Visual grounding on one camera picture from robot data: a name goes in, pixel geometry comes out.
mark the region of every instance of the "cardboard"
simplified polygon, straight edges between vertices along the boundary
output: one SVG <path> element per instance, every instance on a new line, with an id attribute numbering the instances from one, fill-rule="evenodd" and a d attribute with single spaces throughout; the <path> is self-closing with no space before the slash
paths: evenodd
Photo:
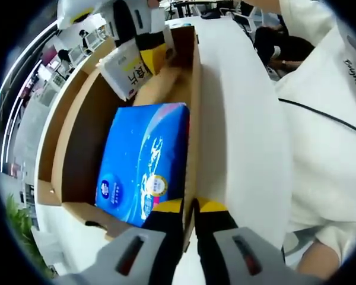
<path id="1" fill-rule="evenodd" d="M 116 111 L 133 103 L 185 102 L 190 109 L 184 217 L 187 216 L 198 172 L 201 64 L 194 28 L 171 32 L 177 49 L 172 66 L 150 80 L 134 102 L 118 98 L 97 69 L 71 83 L 57 102 L 50 125 L 45 126 L 46 138 L 39 150 L 38 203 L 62 205 L 87 226 L 106 229 L 108 238 L 121 234 L 131 225 L 94 206 L 101 159 Z"/>

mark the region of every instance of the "blue package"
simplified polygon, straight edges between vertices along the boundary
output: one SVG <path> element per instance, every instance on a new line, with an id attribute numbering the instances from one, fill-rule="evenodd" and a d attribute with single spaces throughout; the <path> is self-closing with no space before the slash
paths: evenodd
<path id="1" fill-rule="evenodd" d="M 96 206 L 141 227 L 153 206 L 182 198 L 188 127 L 183 103 L 119 108 L 104 150 Z"/>

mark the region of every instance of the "white countertop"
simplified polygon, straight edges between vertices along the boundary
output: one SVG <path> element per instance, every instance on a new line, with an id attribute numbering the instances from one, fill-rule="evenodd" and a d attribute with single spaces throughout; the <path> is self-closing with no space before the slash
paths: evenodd
<path id="1" fill-rule="evenodd" d="M 199 36 L 202 105 L 198 196 L 223 202 L 240 227 L 252 228 L 280 248 L 290 211 L 291 152 L 274 86 L 249 38 L 230 18 L 190 17 L 168 23 L 172 28 L 191 23 Z M 69 264 L 57 264 L 59 274 L 86 269 L 108 243 L 104 230 L 84 226 L 62 207 L 37 204 L 36 211 L 40 230 L 58 236 Z M 204 284 L 194 244 L 192 236 L 173 284 Z M 188 267 L 192 275 L 187 274 Z"/>

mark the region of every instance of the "green plant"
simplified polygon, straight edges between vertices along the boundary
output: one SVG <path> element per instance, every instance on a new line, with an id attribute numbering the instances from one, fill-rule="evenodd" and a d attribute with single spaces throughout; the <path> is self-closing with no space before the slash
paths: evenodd
<path id="1" fill-rule="evenodd" d="M 28 256 L 33 261 L 33 264 L 47 277 L 53 278 L 53 271 L 45 264 L 34 237 L 31 233 L 31 219 L 28 209 L 19 209 L 13 199 L 13 195 L 7 197 L 6 202 L 7 216 L 11 226 L 18 236 L 18 241 L 23 246 Z"/>

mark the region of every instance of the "cardboard box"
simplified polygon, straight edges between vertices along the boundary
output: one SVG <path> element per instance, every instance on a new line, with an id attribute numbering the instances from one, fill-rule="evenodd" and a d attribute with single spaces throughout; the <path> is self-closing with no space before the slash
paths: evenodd
<path id="1" fill-rule="evenodd" d="M 57 102 L 50 125 L 45 126 L 47 133 L 39 150 L 42 155 L 38 169 L 38 203 L 61 205 L 87 226 L 106 229 L 109 238 L 131 227 L 94 206 L 98 173 L 112 120 L 120 106 L 185 102 L 190 109 L 185 185 L 187 214 L 198 172 L 201 63 L 195 29 L 182 27 L 171 32 L 177 50 L 172 67 L 147 82 L 135 101 L 124 102 L 118 98 L 97 69 L 82 68 L 83 73 L 78 74 Z"/>

